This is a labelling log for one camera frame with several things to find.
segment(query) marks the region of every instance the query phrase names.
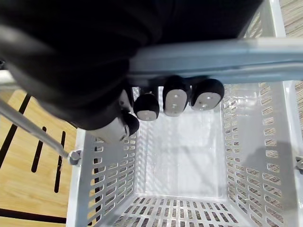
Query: metal rod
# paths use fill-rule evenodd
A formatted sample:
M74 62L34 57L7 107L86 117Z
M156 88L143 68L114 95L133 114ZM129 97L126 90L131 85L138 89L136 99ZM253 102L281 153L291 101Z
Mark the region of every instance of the metal rod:
M47 135L45 131L38 128L29 119L27 119L25 116L23 116L21 113L16 111L14 108L2 100L0 100L0 114L12 121L18 127L21 127L25 131L37 137L43 143L55 149L60 156L64 158L68 157L68 153L64 151L62 145L59 142Z

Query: black fabric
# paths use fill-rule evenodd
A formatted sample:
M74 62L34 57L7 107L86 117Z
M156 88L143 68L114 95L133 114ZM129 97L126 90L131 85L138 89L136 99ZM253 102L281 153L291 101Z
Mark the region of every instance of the black fabric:
M139 48L237 38L260 3L1 0L0 59L46 110L97 129L121 114L112 103Z

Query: shopping cart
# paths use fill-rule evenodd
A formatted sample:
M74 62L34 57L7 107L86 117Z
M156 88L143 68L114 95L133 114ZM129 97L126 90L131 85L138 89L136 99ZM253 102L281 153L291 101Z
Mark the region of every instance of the shopping cart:
M129 82L160 86L160 104L159 78L220 80L225 96L211 111L160 113L114 145L78 129L69 156L35 131L74 165L67 226L303 226L293 81L303 79L303 40L284 36L279 2L266 0L245 34L258 39L162 45L131 60Z

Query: white plastic basket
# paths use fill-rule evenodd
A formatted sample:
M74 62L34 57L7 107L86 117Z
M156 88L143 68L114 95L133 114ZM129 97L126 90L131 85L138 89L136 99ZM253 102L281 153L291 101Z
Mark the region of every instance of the white plastic basket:
M264 3L246 34L260 35L285 36L277 0ZM67 226L303 226L294 82L225 88L214 110L160 113L123 144L78 130L83 152L73 166Z

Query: black line on floor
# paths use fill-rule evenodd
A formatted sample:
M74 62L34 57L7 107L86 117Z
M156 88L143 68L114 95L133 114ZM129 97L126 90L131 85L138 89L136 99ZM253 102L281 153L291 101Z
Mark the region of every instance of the black line on floor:
M21 211L6 210L6 209L0 209L0 216L7 217L7 218L31 220L31 221L43 221L43 222L53 222L53 223L63 223L63 224L66 223L66 218L41 215L41 214L25 213L25 212L21 212Z
M33 173L35 173L37 171L38 163L39 163L39 159L40 159L40 155L41 155L41 151L42 151L42 147L43 147L43 142L39 140L38 145L37 145L37 149L36 149L36 153L35 153L35 156L34 156L34 160L33 160L32 169L31 169Z
M19 108L19 112L24 114L25 109L27 108L28 102L30 100L30 95L26 95L20 108ZM8 134L6 135L6 138L2 144L2 147L0 149L0 168L4 162L5 156L9 150L10 144L14 138L14 135L16 133L17 130L17 126L12 124L12 126L10 127L10 130L8 132Z
M62 132L62 136L61 136L61 145L63 146L63 148L64 148L64 144L65 144L65 136L66 136L66 132L63 131ZM55 188L54 188L54 192L55 193L59 192L60 176L61 176L61 166L62 166L62 157L59 156L59 158L58 158L58 165L57 165L56 180L55 180Z

